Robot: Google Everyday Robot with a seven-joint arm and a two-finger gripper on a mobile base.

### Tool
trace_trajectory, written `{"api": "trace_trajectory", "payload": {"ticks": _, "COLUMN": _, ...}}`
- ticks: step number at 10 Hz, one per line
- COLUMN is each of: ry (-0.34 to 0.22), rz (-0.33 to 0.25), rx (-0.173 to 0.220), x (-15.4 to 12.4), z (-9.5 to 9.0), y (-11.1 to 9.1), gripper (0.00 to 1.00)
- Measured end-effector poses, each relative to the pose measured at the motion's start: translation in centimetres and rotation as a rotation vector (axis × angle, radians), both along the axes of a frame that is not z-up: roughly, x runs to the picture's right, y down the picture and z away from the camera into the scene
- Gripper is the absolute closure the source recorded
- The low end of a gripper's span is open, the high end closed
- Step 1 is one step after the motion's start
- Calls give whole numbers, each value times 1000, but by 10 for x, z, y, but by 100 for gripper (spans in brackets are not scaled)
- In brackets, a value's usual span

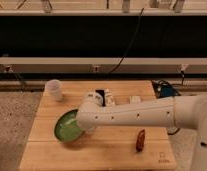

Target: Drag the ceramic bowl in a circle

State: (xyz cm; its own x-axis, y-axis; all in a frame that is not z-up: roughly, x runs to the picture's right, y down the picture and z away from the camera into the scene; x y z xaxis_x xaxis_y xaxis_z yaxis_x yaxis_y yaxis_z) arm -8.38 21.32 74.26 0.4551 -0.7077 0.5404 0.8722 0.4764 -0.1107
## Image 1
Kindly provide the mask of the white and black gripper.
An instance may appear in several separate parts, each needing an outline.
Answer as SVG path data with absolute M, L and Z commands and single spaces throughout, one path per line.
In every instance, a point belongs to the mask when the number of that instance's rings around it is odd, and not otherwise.
M 95 91 L 88 92 L 85 97 L 98 100 L 103 107 L 116 105 L 115 98 L 108 89 L 96 89 Z

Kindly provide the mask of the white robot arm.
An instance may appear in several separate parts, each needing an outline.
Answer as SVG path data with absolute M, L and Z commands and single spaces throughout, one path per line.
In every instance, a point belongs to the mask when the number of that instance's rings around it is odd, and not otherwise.
M 207 171 L 207 95 L 174 96 L 103 107 L 103 98 L 88 92 L 77 112 L 84 131 L 97 126 L 177 127 L 197 131 L 190 171 Z

